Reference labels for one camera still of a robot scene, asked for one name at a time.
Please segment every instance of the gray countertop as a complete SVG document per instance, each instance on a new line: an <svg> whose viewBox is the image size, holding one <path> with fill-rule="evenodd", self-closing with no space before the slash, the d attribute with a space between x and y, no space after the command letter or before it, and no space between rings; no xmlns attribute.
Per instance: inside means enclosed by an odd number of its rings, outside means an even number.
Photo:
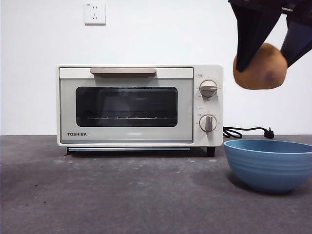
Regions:
<svg viewBox="0 0 312 234"><path fill-rule="evenodd" d="M312 135L275 139L312 144ZM1 137L2 234L312 232L312 179L284 195L255 192L223 146L215 158L199 148L65 153L55 136Z"/></svg>

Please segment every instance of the control knob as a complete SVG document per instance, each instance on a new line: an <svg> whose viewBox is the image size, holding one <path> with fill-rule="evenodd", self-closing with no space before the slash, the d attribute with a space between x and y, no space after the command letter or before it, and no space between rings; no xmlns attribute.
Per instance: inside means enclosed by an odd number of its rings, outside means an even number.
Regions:
<svg viewBox="0 0 312 234"><path fill-rule="evenodd" d="M216 128L216 119L211 115L200 118L199 126L204 132L210 133Z"/></svg>
<svg viewBox="0 0 312 234"><path fill-rule="evenodd" d="M206 98L211 98L216 94L217 90L218 86L212 80L206 80L202 82L199 87L200 93Z"/></svg>

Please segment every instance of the bowl rim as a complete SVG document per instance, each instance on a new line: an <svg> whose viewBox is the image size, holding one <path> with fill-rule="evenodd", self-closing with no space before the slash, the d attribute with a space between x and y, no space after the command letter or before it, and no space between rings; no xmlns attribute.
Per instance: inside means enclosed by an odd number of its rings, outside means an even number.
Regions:
<svg viewBox="0 0 312 234"><path fill-rule="evenodd" d="M308 144L304 144L304 143L298 143L298 142L293 142L293 141L285 141L285 140L264 140L264 139L237 139L237 140L228 140L226 142L224 142L224 146L232 148L232 149L236 149L236 150L242 150L242 151L246 151L246 152L256 152L256 153L264 153L264 154L276 154L276 155L308 155L308 154L312 154L312 151L309 152L299 152L299 153L283 153L283 152L269 152L269 151L258 151L258 150L248 150L248 149L243 149L243 148L238 148L238 147L234 147L231 145L228 145L227 143L232 142L232 141L275 141L275 142L285 142L285 143L292 143L292 144L297 144L297 145L305 145L305 146L309 146L312 147L312 145L308 145Z"/></svg>

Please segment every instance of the oven handle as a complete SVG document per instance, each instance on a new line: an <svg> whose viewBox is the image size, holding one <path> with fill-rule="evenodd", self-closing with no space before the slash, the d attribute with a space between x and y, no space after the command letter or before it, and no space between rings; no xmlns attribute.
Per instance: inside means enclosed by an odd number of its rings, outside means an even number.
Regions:
<svg viewBox="0 0 312 234"><path fill-rule="evenodd" d="M156 68L140 67L93 67L90 68L92 74L155 74Z"/></svg>

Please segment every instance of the oven foot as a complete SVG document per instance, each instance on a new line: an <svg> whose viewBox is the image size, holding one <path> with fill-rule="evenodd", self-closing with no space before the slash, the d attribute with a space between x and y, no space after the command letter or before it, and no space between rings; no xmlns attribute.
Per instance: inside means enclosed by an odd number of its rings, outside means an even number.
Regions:
<svg viewBox="0 0 312 234"><path fill-rule="evenodd" d="M215 156L215 147L207 147L207 157Z"/></svg>
<svg viewBox="0 0 312 234"><path fill-rule="evenodd" d="M73 154L75 151L69 151L69 147L66 147L66 156Z"/></svg>

